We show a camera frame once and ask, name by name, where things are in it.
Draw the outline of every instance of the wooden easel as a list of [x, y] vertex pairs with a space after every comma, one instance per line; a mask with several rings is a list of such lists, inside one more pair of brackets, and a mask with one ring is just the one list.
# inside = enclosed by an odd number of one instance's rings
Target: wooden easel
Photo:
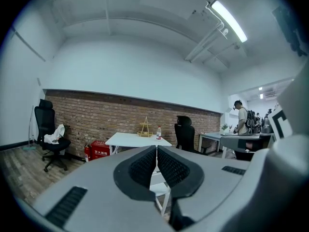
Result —
[[[140, 136], [140, 137], [151, 137], [153, 134], [149, 132], [149, 128], [148, 128], [148, 125], [151, 125], [148, 123], [148, 119], [147, 119], [147, 116], [145, 118], [145, 121], [144, 123], [140, 123], [140, 125], [143, 125], [142, 129], [141, 129], [141, 132], [137, 132], [137, 134]], [[147, 132], [143, 132], [144, 131], [144, 127], [145, 125], [147, 126]]]

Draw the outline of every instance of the desk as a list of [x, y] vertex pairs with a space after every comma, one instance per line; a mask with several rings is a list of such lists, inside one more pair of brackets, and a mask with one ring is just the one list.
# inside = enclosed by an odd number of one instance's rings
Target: desk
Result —
[[[222, 135], [220, 135], [219, 132], [200, 133], [199, 134], [199, 142], [198, 142], [199, 152], [201, 152], [203, 137], [218, 141], [217, 152], [219, 151], [220, 139], [222, 137]], [[223, 150], [222, 158], [225, 158], [227, 148], [223, 147], [222, 150]]]
[[122, 147], [144, 147], [150, 145], [162, 145], [162, 146], [172, 146], [168, 141], [161, 138], [161, 140], [156, 139], [156, 135], [151, 137], [140, 137], [137, 134], [132, 133], [122, 133], [116, 132], [109, 140], [106, 141], [106, 145], [110, 146], [110, 154], [117, 154], [119, 146]]

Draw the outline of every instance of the brick wall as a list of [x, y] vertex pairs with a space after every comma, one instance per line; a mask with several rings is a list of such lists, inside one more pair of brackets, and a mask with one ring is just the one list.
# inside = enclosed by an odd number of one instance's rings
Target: brick wall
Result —
[[[154, 134], [158, 125], [162, 137], [176, 146], [174, 124], [177, 115], [189, 116], [195, 128], [195, 150], [198, 134], [218, 131], [220, 114], [205, 110], [155, 101], [88, 92], [48, 90], [46, 99], [51, 101], [56, 112], [56, 125], [70, 125], [66, 137], [71, 140], [68, 151], [84, 157], [84, 145], [94, 140], [106, 141], [116, 132], [137, 133], [140, 123], [148, 116], [149, 130]], [[211, 151], [216, 144], [213, 141]]]

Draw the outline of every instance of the wooden floor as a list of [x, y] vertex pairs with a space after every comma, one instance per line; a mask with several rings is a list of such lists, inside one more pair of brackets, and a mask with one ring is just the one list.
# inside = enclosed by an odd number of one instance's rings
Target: wooden floor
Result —
[[[76, 168], [81, 166], [83, 162], [78, 160], [66, 160], [63, 162], [67, 165], [68, 170], [55, 164], [48, 167], [48, 172], [43, 169], [48, 159], [42, 161], [42, 155], [46, 153], [37, 145], [35, 150], [23, 150], [23, 147], [0, 151], [0, 168], [5, 176], [12, 192], [16, 197], [24, 200], [32, 205], [37, 196], [39, 196], [48, 187], [68, 175]], [[222, 153], [212, 153], [212, 157], [220, 158]], [[226, 152], [226, 158], [234, 159], [235, 155], [232, 150]], [[159, 202], [163, 205], [164, 196], [158, 197]], [[171, 208], [171, 198], [165, 211], [164, 218], [169, 219]]]

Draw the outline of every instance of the chair headrest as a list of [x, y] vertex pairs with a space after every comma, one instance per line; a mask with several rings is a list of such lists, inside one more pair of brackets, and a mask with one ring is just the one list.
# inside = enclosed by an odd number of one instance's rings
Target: chair headrest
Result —
[[39, 107], [44, 109], [53, 109], [53, 104], [51, 101], [40, 99]]
[[188, 116], [178, 115], [177, 118], [178, 125], [192, 125], [192, 120]]

